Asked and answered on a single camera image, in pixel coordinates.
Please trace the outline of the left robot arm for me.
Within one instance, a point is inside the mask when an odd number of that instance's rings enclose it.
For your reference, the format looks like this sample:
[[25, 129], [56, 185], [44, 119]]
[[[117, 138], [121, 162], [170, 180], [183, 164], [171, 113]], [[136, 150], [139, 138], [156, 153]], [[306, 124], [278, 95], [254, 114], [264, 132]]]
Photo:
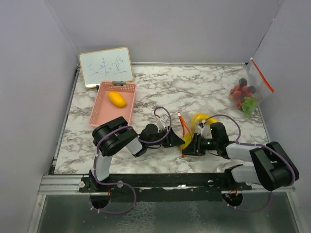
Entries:
[[169, 148], [185, 144], [185, 141], [177, 136], [171, 127], [164, 126], [161, 120], [157, 124], [148, 124], [138, 134], [122, 116], [98, 126], [92, 136], [96, 146], [96, 157], [91, 169], [93, 177], [90, 185], [98, 192], [106, 189], [112, 156], [121, 149], [127, 148], [134, 157], [140, 157], [147, 149], [157, 145]]

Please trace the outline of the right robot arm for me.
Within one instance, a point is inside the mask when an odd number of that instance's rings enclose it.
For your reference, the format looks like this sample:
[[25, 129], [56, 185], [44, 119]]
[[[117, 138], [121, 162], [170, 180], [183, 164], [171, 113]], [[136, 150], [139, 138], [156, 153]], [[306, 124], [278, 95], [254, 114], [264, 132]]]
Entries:
[[225, 159], [251, 162], [251, 166], [237, 165], [228, 169], [223, 184], [234, 190], [241, 183], [260, 184], [268, 191], [291, 186], [299, 179], [299, 171], [283, 147], [278, 142], [248, 144], [230, 141], [225, 126], [220, 123], [210, 125], [212, 138], [204, 138], [195, 133], [192, 141], [182, 150], [184, 155], [203, 156], [214, 150]]

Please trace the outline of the fake yellow mango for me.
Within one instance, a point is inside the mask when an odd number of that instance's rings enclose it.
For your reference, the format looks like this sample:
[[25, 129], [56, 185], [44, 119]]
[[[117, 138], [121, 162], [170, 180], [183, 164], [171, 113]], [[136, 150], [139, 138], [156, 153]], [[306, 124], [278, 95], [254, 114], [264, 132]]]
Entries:
[[108, 93], [108, 98], [110, 102], [116, 107], [123, 108], [127, 105], [126, 100], [118, 92], [110, 91]]

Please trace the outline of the zip bag with yellow fruit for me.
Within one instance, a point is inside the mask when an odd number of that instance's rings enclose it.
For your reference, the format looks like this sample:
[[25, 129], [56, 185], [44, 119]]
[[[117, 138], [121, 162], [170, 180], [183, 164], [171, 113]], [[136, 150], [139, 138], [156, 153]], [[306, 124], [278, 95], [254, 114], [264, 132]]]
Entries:
[[208, 114], [196, 113], [191, 117], [177, 112], [182, 126], [182, 139], [184, 144], [179, 146], [182, 157], [203, 156], [207, 151], [216, 150], [216, 140], [211, 133], [211, 125], [218, 123]]

